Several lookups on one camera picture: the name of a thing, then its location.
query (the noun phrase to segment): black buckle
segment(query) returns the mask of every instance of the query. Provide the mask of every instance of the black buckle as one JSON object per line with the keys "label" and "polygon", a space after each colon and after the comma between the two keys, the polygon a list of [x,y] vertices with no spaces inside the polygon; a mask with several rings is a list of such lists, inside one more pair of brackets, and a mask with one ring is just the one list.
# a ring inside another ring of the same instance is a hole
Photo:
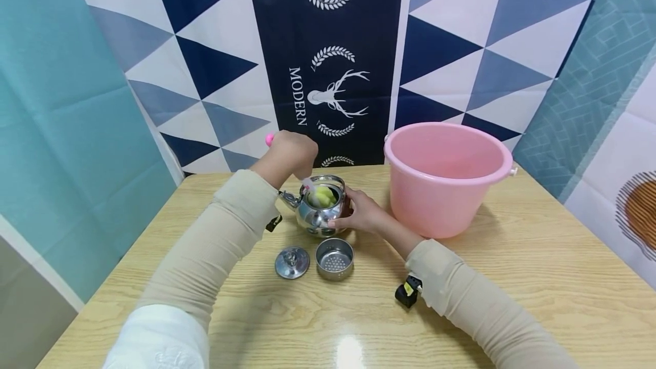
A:
{"label": "black buckle", "polygon": [[276,227],[278,224],[280,224],[280,221],[282,221],[282,220],[283,220],[283,216],[282,216],[282,215],[278,215],[278,217],[273,218],[273,219],[271,220],[271,222],[269,222],[269,223],[266,225],[265,229],[266,229],[267,231],[269,231],[269,232],[273,232],[273,230],[275,229],[275,227]]}
{"label": "black buckle", "polygon": [[405,282],[396,288],[394,297],[396,297],[396,300],[399,301],[404,307],[410,309],[414,304],[417,303],[421,286],[421,279],[415,278],[412,275],[408,275],[408,277],[405,279]]}

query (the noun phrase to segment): stainless steel teapot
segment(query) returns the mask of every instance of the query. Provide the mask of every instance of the stainless steel teapot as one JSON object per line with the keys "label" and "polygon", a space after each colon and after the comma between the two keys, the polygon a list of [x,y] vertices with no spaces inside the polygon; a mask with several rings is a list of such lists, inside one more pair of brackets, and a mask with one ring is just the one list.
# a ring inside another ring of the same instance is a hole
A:
{"label": "stainless steel teapot", "polygon": [[315,175],[310,179],[317,186],[323,185],[331,189],[337,199],[336,204],[329,208],[312,206],[307,196],[309,192],[302,186],[298,191],[299,197],[286,191],[278,192],[278,197],[296,213],[296,220],[301,228],[319,238],[330,238],[344,231],[344,228],[329,228],[328,221],[351,214],[351,201],[345,192],[346,185],[343,179],[331,174]]}

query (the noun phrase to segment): cleaning sponge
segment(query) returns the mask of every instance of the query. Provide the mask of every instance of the cleaning sponge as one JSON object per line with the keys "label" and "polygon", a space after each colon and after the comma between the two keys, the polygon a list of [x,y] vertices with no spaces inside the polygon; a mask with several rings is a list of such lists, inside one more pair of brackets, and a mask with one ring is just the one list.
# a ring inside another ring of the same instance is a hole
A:
{"label": "cleaning sponge", "polygon": [[316,201],[319,201],[321,208],[328,208],[337,203],[337,198],[333,195],[333,191],[325,187],[325,185],[319,185],[314,192],[314,197]]}

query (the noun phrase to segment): person's right hand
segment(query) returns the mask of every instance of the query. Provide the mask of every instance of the person's right hand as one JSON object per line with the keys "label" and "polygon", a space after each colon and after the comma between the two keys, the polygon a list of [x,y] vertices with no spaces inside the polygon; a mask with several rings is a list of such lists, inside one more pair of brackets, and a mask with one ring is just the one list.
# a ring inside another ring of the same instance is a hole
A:
{"label": "person's right hand", "polygon": [[380,233],[382,228],[388,228],[396,223],[392,215],[380,208],[374,200],[359,190],[346,187],[346,195],[351,198],[353,214],[328,222],[330,228],[353,228],[361,231]]}

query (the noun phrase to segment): white sleeve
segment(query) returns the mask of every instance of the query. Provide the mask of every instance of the white sleeve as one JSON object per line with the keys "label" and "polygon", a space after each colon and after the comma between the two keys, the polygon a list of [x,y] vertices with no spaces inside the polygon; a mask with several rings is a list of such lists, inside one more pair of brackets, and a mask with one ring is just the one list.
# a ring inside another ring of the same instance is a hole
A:
{"label": "white sleeve", "polygon": [[148,305],[125,321],[103,369],[207,369],[209,340],[182,309]]}

